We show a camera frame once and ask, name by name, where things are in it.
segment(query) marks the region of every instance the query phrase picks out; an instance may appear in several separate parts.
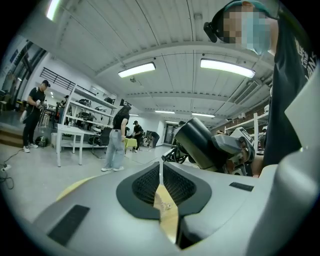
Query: light blue jeans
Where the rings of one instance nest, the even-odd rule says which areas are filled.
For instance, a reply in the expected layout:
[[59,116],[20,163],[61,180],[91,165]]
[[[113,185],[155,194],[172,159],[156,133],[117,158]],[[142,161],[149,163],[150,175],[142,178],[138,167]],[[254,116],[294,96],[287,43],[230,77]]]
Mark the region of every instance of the light blue jeans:
[[125,143],[121,142],[121,130],[112,129],[109,135],[109,144],[105,153],[104,168],[121,167],[125,156]]

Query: bag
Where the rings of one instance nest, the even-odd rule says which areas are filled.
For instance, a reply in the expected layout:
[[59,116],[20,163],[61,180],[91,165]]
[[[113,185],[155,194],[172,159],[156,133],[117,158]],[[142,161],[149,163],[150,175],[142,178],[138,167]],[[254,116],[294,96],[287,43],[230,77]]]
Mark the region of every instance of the bag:
[[49,139],[45,136],[39,136],[35,139],[35,144],[38,145],[39,147],[46,147],[49,145]]
[[85,120],[85,121],[91,121],[91,113],[82,112],[79,116],[79,118]]
[[78,100],[78,102],[82,105],[87,106],[87,107],[91,107],[91,101],[86,98],[82,98],[82,99]]

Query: floor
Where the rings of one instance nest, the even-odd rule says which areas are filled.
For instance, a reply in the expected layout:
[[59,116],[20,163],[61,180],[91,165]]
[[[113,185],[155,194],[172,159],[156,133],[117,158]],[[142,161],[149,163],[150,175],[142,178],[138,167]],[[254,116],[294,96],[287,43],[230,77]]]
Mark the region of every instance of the floor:
[[[148,149],[142,147],[138,153],[127,150],[123,160],[124,168],[149,162],[161,161],[163,153],[170,148],[158,146]],[[0,163],[18,152],[18,148],[0,144]],[[30,153],[20,151],[7,164],[7,172],[14,180],[14,188],[9,190],[11,181],[1,183],[1,189],[18,214],[33,222],[46,207],[56,201],[59,194],[73,183],[92,176],[104,175],[101,168],[104,159],[95,157],[89,149],[83,149],[82,165],[78,164],[79,151],[71,148],[61,152],[61,167],[57,167],[57,154],[54,148],[31,148]]]

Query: black mesh vent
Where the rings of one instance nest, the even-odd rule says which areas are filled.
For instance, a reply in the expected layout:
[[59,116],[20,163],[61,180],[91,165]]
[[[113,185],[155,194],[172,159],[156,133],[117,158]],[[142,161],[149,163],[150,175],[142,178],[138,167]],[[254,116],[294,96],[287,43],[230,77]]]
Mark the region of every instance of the black mesh vent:
[[192,197],[197,191],[196,185],[191,180],[166,165],[163,165],[163,184],[177,206]]
[[137,198],[154,205],[155,194],[159,186],[159,165],[148,171],[132,183],[132,191]]

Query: ceiling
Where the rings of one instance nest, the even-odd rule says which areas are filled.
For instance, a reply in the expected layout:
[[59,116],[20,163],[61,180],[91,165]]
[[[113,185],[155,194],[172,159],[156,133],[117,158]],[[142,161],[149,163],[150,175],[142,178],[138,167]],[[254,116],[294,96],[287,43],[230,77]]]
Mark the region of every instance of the ceiling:
[[[260,80],[273,71],[273,57],[233,44],[211,43],[204,22],[230,0],[62,0],[54,22],[44,1],[20,34],[92,78],[140,112],[175,111],[165,120],[189,120],[192,112],[209,128],[267,100]],[[201,58],[227,61],[254,69],[257,86],[245,100],[248,78],[200,68]],[[153,62],[156,69],[130,78],[119,71]]]

